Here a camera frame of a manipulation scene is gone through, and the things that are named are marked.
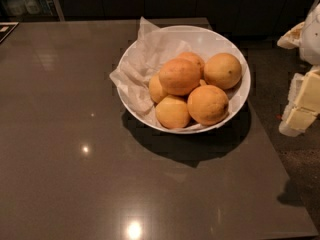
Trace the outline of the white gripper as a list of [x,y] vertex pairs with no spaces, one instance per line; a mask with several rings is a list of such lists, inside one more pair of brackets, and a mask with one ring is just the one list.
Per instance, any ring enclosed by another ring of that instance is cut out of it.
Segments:
[[[277,41],[284,49],[299,46],[300,58],[311,65],[320,64],[320,4],[301,22]],[[304,133],[320,115],[320,67],[313,66],[305,75],[296,73],[291,81],[288,104],[279,132],[290,137]]]

